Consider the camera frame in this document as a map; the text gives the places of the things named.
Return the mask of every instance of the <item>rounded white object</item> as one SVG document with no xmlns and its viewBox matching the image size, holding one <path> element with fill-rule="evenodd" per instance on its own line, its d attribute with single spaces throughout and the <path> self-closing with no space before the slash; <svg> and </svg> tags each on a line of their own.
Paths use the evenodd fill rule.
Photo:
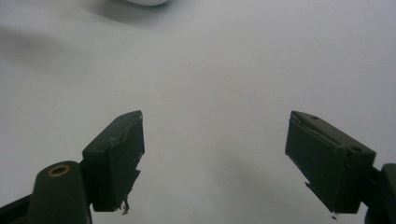
<svg viewBox="0 0 396 224">
<path fill-rule="evenodd" d="M 155 7 L 155 6 L 164 4 L 165 2 L 167 2 L 169 0 L 126 0 L 126 1 L 138 4 L 141 6 L 145 6 L 145 7 Z"/>
</svg>

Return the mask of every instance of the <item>white table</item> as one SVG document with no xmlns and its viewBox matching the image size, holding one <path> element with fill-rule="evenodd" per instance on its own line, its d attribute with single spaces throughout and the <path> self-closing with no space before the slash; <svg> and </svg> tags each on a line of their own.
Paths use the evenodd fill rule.
<svg viewBox="0 0 396 224">
<path fill-rule="evenodd" d="M 147 154 L 128 216 L 93 223 L 338 220 L 285 155 L 291 110 L 396 162 L 391 0 L 0 2 L 0 205 L 141 109 Z"/>
</svg>

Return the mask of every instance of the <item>white object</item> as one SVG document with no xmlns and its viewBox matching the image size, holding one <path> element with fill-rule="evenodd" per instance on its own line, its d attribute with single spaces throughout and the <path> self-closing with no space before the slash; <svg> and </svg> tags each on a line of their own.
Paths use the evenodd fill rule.
<svg viewBox="0 0 396 224">
<path fill-rule="evenodd" d="M 168 0 L 126 0 L 145 7 L 155 7 L 166 3 Z"/>
</svg>

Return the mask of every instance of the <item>metal ring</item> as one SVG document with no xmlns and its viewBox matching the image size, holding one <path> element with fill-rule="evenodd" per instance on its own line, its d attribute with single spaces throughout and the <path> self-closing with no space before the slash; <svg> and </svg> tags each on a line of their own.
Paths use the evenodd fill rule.
<svg viewBox="0 0 396 224">
<path fill-rule="evenodd" d="M 70 166 L 68 166 L 66 164 L 60 164 L 60 165 L 57 165 L 55 167 L 52 167 L 49 170 L 48 175 L 50 177 L 58 177 L 58 176 L 66 174 L 69 171 L 70 171 Z"/>
</svg>

